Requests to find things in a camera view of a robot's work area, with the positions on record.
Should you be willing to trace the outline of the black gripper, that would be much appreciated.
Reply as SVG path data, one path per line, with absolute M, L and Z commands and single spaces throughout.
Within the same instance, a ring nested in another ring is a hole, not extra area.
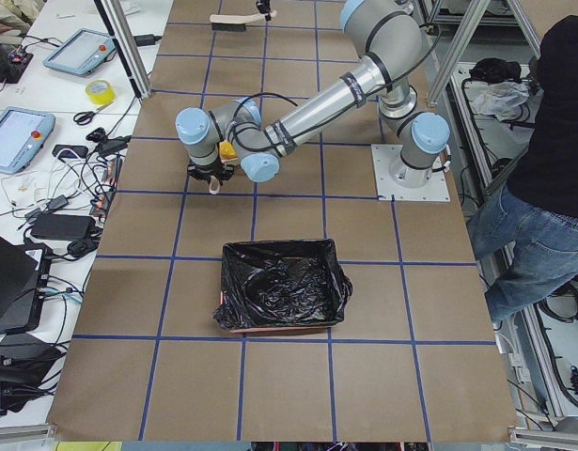
M 211 163 L 200 165 L 190 161 L 187 167 L 187 173 L 190 177 L 197 180 L 205 180 L 208 183 L 208 188 L 214 188 L 214 176 L 208 177 L 210 173 Z

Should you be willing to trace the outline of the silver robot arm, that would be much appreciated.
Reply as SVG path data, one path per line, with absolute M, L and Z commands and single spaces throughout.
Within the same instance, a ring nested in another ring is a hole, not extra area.
M 189 155 L 189 176 L 218 193 L 234 174 L 221 155 L 223 143 L 229 143 L 250 180 L 268 181 L 278 173 L 281 158 L 375 97 L 380 119 L 402 142 L 389 164 L 390 177 L 407 188 L 424 186 L 450 130 L 443 117 L 418 106 L 407 80 L 424 60 L 418 23 L 394 1 L 348 1 L 340 26 L 355 47 L 358 65 L 270 125 L 262 126 L 254 96 L 209 111 L 190 107 L 179 112 L 175 125 Z

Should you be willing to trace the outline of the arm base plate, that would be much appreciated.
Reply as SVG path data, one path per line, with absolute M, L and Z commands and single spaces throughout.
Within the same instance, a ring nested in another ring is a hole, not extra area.
M 383 201 L 433 202 L 450 201 L 450 194 L 437 156 L 433 166 L 412 169 L 401 160 L 402 145 L 371 146 L 377 197 Z

